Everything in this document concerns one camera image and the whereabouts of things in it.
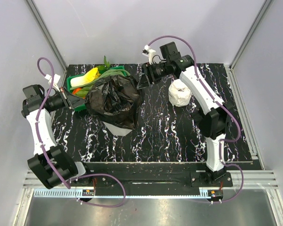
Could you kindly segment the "white translucent trash bin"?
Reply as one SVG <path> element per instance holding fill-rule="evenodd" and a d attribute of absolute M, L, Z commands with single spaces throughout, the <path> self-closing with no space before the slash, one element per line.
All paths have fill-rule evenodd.
<path fill-rule="evenodd" d="M 117 126 L 114 126 L 112 124 L 109 124 L 107 122 L 103 122 L 104 125 L 107 127 L 107 129 L 114 135 L 114 136 L 126 136 L 130 132 L 132 132 L 132 129 L 123 129 Z"/>

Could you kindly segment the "black trash bag roll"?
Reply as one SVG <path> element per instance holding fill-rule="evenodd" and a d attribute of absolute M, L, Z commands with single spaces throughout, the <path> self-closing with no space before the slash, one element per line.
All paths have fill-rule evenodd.
<path fill-rule="evenodd" d="M 191 117 L 196 124 L 199 124 L 204 117 L 202 108 L 199 108 L 191 113 Z"/>

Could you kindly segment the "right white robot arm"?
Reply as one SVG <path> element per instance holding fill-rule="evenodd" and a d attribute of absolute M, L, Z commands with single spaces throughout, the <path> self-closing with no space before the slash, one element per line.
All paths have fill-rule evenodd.
<path fill-rule="evenodd" d="M 155 63 L 153 58 L 156 51 L 149 45 L 144 46 L 142 53 L 149 61 L 142 64 L 137 88 L 144 89 L 157 84 L 162 78 L 173 74 L 192 92 L 200 104 L 200 109 L 192 114 L 192 118 L 207 144 L 207 168 L 200 178 L 210 186 L 217 186 L 226 174 L 222 149 L 232 105 L 226 104 L 208 85 L 198 71 L 194 55 L 182 56 L 174 42 L 161 46 L 160 51 L 163 60 Z"/>

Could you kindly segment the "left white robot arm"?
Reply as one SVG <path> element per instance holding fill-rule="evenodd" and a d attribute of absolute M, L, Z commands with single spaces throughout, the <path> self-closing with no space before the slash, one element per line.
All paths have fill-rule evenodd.
<path fill-rule="evenodd" d="M 27 161 L 28 167 L 47 189 L 52 189 L 76 177 L 82 186 L 93 180 L 92 173 L 82 162 L 74 161 L 57 144 L 51 128 L 51 112 L 62 108 L 75 109 L 86 103 L 63 87 L 52 96 L 46 96 L 41 85 L 23 88 L 26 99 L 22 104 L 22 115 L 31 126 L 34 140 L 33 157 Z"/>

